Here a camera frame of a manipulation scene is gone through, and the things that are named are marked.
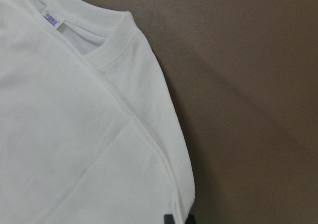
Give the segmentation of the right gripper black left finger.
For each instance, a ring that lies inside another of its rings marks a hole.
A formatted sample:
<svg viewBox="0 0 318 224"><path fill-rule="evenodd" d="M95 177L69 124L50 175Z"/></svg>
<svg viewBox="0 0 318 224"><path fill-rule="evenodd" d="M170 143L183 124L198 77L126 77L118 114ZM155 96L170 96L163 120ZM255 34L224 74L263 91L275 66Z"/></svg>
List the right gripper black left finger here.
<svg viewBox="0 0 318 224"><path fill-rule="evenodd" d="M163 211L163 224L175 224L174 220L174 206L167 206Z"/></svg>

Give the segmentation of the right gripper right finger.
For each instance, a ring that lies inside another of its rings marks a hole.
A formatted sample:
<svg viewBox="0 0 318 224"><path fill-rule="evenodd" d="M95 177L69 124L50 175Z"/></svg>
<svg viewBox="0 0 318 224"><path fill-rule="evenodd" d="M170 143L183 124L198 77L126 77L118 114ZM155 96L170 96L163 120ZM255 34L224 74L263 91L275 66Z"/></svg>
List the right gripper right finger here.
<svg viewBox="0 0 318 224"><path fill-rule="evenodd" d="M197 224L195 215L192 212L193 206L190 206L186 209L187 217L185 219L185 224Z"/></svg>

